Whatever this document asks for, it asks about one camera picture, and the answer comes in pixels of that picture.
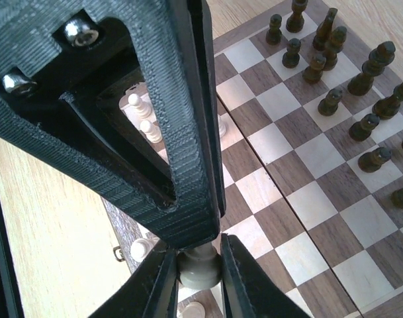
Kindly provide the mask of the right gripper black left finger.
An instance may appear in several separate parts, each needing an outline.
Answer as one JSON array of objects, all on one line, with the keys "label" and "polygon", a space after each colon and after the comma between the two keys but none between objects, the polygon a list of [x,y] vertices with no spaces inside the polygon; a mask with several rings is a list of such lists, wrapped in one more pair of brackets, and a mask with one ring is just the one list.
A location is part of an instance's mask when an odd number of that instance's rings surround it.
[{"label": "right gripper black left finger", "polygon": [[126,283],[92,317],[176,317],[177,251],[158,241]]}]

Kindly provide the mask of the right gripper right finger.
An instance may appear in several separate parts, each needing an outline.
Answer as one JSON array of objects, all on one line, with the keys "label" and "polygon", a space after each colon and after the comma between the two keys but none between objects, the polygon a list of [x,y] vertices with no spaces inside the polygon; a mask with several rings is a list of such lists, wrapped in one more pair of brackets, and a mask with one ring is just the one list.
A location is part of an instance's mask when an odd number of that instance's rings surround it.
[{"label": "right gripper right finger", "polygon": [[221,234],[225,317],[307,317],[268,277],[236,235]]}]

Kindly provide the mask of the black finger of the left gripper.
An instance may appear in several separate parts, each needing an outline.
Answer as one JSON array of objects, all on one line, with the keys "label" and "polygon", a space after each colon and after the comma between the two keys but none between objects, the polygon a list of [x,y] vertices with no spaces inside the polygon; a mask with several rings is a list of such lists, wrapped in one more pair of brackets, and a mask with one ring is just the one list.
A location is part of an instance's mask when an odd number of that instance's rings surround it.
[{"label": "black finger of the left gripper", "polygon": [[0,1],[0,138],[172,248],[215,238],[213,94],[206,1]]}]

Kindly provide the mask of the white rook piece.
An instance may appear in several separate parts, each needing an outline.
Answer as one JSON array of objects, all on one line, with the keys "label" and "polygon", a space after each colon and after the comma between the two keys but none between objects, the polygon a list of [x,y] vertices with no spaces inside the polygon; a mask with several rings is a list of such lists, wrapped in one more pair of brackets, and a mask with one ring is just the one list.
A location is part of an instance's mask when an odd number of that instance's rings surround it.
[{"label": "white rook piece", "polygon": [[177,256],[179,281],[193,290],[209,290],[222,278],[222,259],[211,242],[180,252]]}]

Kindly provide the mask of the wooden chess board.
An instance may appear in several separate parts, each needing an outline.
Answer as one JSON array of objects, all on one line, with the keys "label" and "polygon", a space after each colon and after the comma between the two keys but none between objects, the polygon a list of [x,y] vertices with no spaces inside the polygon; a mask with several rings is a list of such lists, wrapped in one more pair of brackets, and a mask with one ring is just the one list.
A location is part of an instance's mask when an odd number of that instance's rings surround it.
[{"label": "wooden chess board", "polygon": [[[310,1],[304,28],[265,41],[269,19],[288,19],[283,1],[214,42],[227,212],[236,235],[273,282],[311,317],[403,317],[403,104],[363,141],[349,128],[401,83],[390,69],[357,97],[344,92],[334,115],[318,104],[345,89],[369,55],[349,32],[336,67],[310,85],[302,72],[328,6]],[[301,42],[298,66],[282,58]]]}]

